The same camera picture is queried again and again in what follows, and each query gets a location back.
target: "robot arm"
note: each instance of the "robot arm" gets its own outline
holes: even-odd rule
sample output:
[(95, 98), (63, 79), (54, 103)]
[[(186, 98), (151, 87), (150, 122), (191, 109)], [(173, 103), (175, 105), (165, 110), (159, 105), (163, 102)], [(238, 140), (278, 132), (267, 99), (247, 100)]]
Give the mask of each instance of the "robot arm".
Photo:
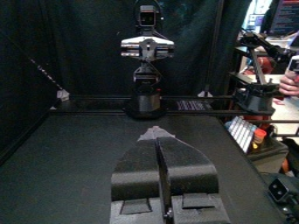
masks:
[(245, 31), (243, 38), (239, 40), (239, 43), (250, 48), (263, 46), (269, 56), (275, 60), (277, 63), (289, 62), (293, 56), (295, 56), (295, 51), (285, 49), (278, 45), (271, 45), (266, 41), (265, 37), (254, 32)]

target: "black curtain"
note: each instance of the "black curtain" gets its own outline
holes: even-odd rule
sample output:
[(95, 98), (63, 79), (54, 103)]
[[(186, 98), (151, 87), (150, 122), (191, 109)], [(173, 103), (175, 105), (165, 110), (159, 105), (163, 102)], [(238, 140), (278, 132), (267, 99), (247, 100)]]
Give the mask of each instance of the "black curtain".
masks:
[(15, 46), (56, 74), (42, 5), (36, 1), (0, 1), (0, 158), (8, 144), (42, 118), (56, 100), (56, 87)]
[[(205, 88), (211, 53), (217, 60), (210, 91), (223, 95), (239, 28), (250, 0), (225, 1), (219, 42), (211, 52), (219, 0), (159, 0), (163, 35), (177, 45), (175, 58), (154, 64), (166, 95), (197, 95)], [(64, 87), (75, 95), (131, 93), (137, 59), (121, 57), (122, 39), (137, 36), (135, 0), (47, 1)]]
[[(210, 92), (226, 94), (250, 2), (225, 1), (213, 52), (219, 1), (159, 0), (162, 34), (177, 45), (175, 57), (154, 63), (163, 74), (163, 95), (197, 95), (205, 89), (211, 55)], [(72, 95), (130, 95), (141, 63), (122, 58), (121, 42), (137, 36), (134, 5), (135, 0), (0, 1), (0, 152), (48, 110), (58, 90), (7, 36)]]

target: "black mount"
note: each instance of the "black mount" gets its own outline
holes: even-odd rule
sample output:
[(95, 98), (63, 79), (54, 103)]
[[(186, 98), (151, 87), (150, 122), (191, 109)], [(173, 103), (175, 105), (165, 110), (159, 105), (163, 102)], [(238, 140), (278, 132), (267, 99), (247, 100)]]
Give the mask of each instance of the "black mount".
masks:
[(278, 85), (267, 83), (261, 65), (258, 63), (258, 56), (255, 53), (257, 46), (247, 47), (247, 53), (253, 59), (254, 68), (257, 71), (257, 83), (250, 83), (246, 90), (238, 89), (235, 99), (238, 105), (250, 113), (271, 116), (275, 113), (273, 108), (273, 100), (277, 94)]
[(139, 139), (117, 164), (111, 192), (111, 224), (230, 224), (215, 166), (174, 136)]

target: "person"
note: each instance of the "person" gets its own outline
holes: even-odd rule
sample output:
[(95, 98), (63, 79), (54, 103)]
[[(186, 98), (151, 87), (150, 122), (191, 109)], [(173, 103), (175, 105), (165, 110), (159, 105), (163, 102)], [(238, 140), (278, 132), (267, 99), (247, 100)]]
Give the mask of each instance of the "person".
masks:
[(266, 15), (262, 20), (261, 30), (259, 33), (270, 33), (270, 28), (274, 20), (274, 16), (277, 13), (277, 6), (279, 5), (279, 0), (273, 0), (269, 10), (266, 11)]
[(279, 92), (283, 95), (299, 96), (299, 82), (295, 81), (295, 72), (287, 70), (279, 83)]

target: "black tabletop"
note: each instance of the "black tabletop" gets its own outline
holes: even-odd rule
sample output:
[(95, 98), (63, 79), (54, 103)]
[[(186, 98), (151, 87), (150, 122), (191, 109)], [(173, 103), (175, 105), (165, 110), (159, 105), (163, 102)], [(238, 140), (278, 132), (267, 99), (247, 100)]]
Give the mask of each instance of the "black tabletop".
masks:
[(111, 174), (149, 128), (159, 126), (215, 164), (233, 223), (283, 223), (267, 186), (215, 117), (51, 115), (0, 169), (2, 223), (109, 223)]

